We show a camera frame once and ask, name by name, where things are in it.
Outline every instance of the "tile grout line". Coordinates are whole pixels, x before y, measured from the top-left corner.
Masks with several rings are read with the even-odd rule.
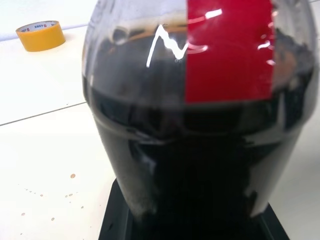
[[[79,106],[79,105],[82,105],[82,104],[86,104],[86,103],[87,103],[86,101],[85,101],[85,102],[80,102],[80,103],[77,103],[77,104],[74,104],[74,105],[62,107],[62,108],[55,109],[55,110],[52,110],[52,111],[46,111],[46,112],[44,112],[44,113],[40,113],[40,114],[37,114],[37,115],[28,116],[28,117],[24,117],[24,118],[21,118],[21,119],[18,119],[18,120],[14,120],[14,121],[2,123],[2,124],[0,124],[0,127],[1,127],[1,126],[4,126],[4,125],[13,124],[13,123],[16,123],[16,122],[20,122],[20,121],[23,121],[23,120],[32,119],[32,118],[35,118],[35,117],[38,117],[38,116],[41,116],[41,115],[54,113],[54,112],[57,112],[57,111],[60,111],[60,110],[69,109],[69,108],[72,108],[72,107],[75,107],[75,106]]]

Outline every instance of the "yellow tape roll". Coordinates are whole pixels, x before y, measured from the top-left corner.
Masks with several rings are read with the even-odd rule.
[[[28,52],[52,49],[66,41],[58,21],[31,23],[15,32]]]

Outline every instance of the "black stand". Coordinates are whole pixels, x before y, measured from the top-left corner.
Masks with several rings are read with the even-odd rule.
[[[99,240],[140,240],[142,239],[133,216],[124,200],[117,180],[112,184],[110,197],[105,210]],[[252,221],[250,236],[241,240],[289,240],[277,216],[269,205],[265,212]]]

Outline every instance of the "dark liquid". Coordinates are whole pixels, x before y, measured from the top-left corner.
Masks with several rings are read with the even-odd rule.
[[[170,37],[182,49],[186,34]],[[146,67],[153,39],[104,41],[92,83],[83,78],[123,196],[135,219],[155,231],[232,235],[266,207],[312,113],[315,62],[299,65],[297,84],[271,99],[186,105],[186,56],[176,60],[159,39]],[[277,39],[297,61],[311,56],[290,38]]]

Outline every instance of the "red label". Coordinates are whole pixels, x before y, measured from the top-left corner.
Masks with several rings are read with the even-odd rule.
[[[187,0],[186,102],[271,97],[270,0]]]

